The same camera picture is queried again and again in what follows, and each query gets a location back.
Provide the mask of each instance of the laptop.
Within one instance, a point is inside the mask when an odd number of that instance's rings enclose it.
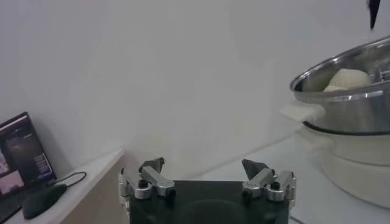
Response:
[[[0,124],[0,223],[55,178],[27,112]]]

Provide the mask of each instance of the white wall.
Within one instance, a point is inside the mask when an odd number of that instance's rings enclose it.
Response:
[[[180,178],[294,129],[315,63],[389,34],[366,0],[3,0],[0,120],[28,111],[59,173],[117,147]]]

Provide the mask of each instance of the computer mouse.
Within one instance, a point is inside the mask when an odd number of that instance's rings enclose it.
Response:
[[[65,193],[67,185],[58,184],[46,187],[29,195],[23,201],[22,210],[25,219],[32,219],[53,206]]]

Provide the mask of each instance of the white table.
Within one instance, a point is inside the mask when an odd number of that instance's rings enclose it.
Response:
[[[114,164],[123,156],[123,150],[115,150],[99,159],[96,159],[87,165],[80,167],[71,173],[85,171],[87,176],[80,183],[68,188],[61,196],[58,202],[42,213],[38,217],[25,220],[21,211],[8,219],[5,224],[58,224],[87,196],[89,191],[104,177],[104,175],[114,166]]]
[[[303,139],[295,135],[203,173],[195,179],[247,180],[241,165],[243,158],[266,163],[277,172],[292,170],[296,174],[297,203],[291,215],[306,224],[390,223],[390,209],[357,199],[327,179],[319,158],[305,149]]]

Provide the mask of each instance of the white dough ball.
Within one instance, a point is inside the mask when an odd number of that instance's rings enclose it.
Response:
[[[371,84],[367,73],[360,70],[340,69],[330,80],[330,86],[338,86],[345,89],[364,87]]]

